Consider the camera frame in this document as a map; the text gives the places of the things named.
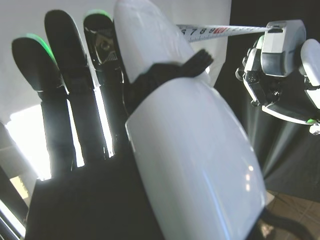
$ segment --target tiled floor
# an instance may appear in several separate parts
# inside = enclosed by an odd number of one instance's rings
[[[303,224],[316,240],[320,240],[320,203],[276,192],[271,192],[271,194],[275,196],[274,200],[268,205],[268,209],[272,213]],[[275,235],[269,240],[295,239],[297,238],[294,235],[276,229]]]

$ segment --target black cable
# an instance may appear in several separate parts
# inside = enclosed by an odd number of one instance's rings
[[[261,220],[275,228],[286,230],[301,240],[315,240],[309,230],[302,224],[287,217],[272,214],[266,208],[262,211]]]

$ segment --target green accent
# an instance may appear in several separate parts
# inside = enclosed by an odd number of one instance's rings
[[[264,44],[264,40],[265,40],[265,35],[262,35],[259,38],[258,43],[256,44],[257,49],[262,49],[262,45]]]
[[[101,9],[93,9],[93,10],[90,10],[86,13],[85,15],[85,18],[88,17],[89,15],[94,15],[94,14],[101,14],[101,15],[105,15],[107,16],[108,18],[112,19],[110,17],[110,14],[104,10],[101,10]]]
[[[27,33],[25,35],[25,37],[36,40],[38,43],[40,43],[41,46],[44,48],[44,50],[48,53],[49,57],[55,62],[55,64],[57,64],[55,56],[54,56],[51,48],[46,44],[46,42],[41,37],[39,37],[38,35],[35,35],[33,33]]]
[[[312,119],[312,118],[310,118],[308,121],[306,121],[306,123],[307,124],[315,124],[315,123],[317,123],[317,121]]]

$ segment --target green light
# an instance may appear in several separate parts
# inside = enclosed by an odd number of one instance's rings
[[[44,50],[48,53],[49,57],[55,62],[55,64],[57,64],[55,56],[54,56],[53,52],[51,51],[51,48],[46,44],[46,42],[41,37],[39,37],[38,35],[35,35],[33,33],[27,33],[25,36],[27,38],[36,40],[38,43],[40,43],[41,46],[44,48]]]
[[[306,123],[307,124],[315,124],[315,123],[317,123],[317,121],[312,119],[312,118],[310,118],[308,121],[306,121]]]
[[[87,12],[87,14],[85,15],[85,17],[88,17],[89,15],[94,15],[94,14],[105,15],[105,16],[107,16],[108,18],[111,19],[110,14],[107,13],[106,11],[104,11],[104,10],[101,10],[101,9],[93,9],[93,10],[90,10],[90,11]]]

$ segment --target measuring tape blade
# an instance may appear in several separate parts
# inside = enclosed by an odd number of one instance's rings
[[[189,43],[242,34],[255,34],[269,31],[268,27],[224,26],[224,25],[177,25]]]

